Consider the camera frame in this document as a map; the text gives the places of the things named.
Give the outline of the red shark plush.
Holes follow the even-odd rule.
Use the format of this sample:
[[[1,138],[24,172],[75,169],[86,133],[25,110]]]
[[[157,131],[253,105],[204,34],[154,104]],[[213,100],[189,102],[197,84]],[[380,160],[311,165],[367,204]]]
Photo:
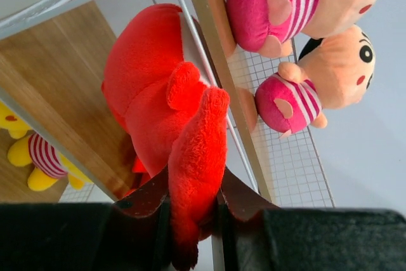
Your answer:
[[[230,97],[200,72],[201,59],[180,6],[151,5],[117,38],[101,90],[131,137],[142,182],[168,171],[172,264],[190,270],[226,167]]]

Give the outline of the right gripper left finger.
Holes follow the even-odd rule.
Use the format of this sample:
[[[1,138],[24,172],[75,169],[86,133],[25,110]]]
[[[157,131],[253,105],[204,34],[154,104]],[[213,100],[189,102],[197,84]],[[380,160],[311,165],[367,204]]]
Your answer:
[[[1,205],[1,270],[167,270],[168,172],[109,203]]]

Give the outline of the yellow plush toy striped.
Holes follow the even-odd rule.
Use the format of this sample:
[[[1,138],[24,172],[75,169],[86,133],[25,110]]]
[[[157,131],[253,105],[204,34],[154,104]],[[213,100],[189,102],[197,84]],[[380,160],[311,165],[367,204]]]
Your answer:
[[[59,179],[68,178],[72,188],[80,190],[91,183],[81,170],[38,133],[17,140],[8,150],[7,158],[16,167],[33,165],[28,187],[36,192],[45,191]]]

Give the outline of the boy plush doll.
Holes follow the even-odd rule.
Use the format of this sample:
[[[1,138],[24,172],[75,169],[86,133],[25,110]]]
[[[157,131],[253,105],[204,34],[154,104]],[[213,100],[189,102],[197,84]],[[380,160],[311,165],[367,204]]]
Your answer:
[[[315,39],[342,33],[376,0],[226,0],[235,42],[267,58],[292,53],[291,39],[304,33]]]
[[[342,109],[363,98],[374,77],[376,54],[357,25],[335,36],[310,39],[298,62],[281,62],[255,93],[258,115],[283,137],[307,126],[324,128],[325,109]]]

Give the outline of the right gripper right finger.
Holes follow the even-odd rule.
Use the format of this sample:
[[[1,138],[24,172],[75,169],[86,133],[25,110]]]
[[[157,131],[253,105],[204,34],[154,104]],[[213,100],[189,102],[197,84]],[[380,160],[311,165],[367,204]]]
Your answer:
[[[280,208],[225,171],[215,270],[404,270],[405,218],[387,209]]]

